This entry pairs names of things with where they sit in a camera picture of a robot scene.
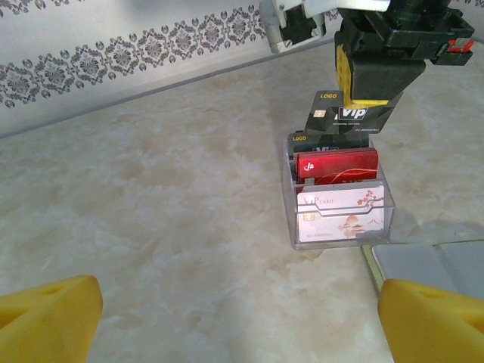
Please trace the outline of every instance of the white wall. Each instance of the white wall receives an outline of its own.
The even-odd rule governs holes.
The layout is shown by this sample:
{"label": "white wall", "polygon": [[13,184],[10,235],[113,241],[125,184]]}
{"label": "white wall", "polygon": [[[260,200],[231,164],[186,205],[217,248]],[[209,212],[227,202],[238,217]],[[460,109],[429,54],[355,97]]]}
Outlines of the white wall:
{"label": "white wall", "polygon": [[[479,28],[484,8],[467,2],[453,5]],[[269,57],[257,9],[257,0],[0,1],[0,136]],[[340,18],[326,21],[330,39]]]}

